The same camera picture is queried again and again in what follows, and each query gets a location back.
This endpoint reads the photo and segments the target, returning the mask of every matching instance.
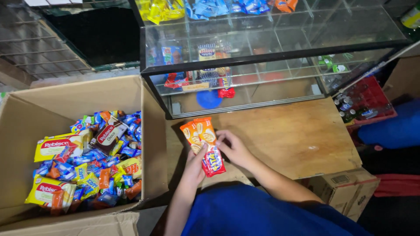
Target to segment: glass display case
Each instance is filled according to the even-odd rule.
[[[381,0],[183,1],[130,0],[167,119],[325,98],[411,43]]]

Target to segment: cardboard carton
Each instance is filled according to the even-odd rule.
[[[326,204],[357,221],[380,179],[363,168],[298,180]]]
[[[139,203],[69,214],[39,215],[24,204],[32,188],[37,141],[68,133],[83,115],[104,110],[142,111],[142,194],[140,201],[168,190],[165,114],[139,76],[64,84],[12,92],[0,106],[0,235],[137,235]]]

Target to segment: plywood surface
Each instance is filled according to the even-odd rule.
[[[355,169],[362,164],[331,98],[211,117],[215,129],[231,130],[257,158],[292,179]],[[187,144],[179,126],[190,120],[167,121],[169,180],[179,177],[176,169],[185,163],[182,158]]]

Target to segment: beverage crate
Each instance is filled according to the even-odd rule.
[[[375,108],[390,103],[388,98],[383,93],[382,88],[379,86],[379,83],[376,81],[375,76],[366,77],[356,83],[356,85],[360,87],[364,84],[366,84],[368,87],[367,90],[362,93],[363,100],[358,102],[357,104],[354,104],[352,106],[352,109],[358,110],[360,107]],[[397,113],[394,110],[394,108],[392,108],[392,110],[389,110],[386,113],[378,114],[376,117],[373,117],[371,119],[362,121],[354,119],[353,121],[346,123],[346,126],[359,127],[362,125],[383,121],[396,116]]]

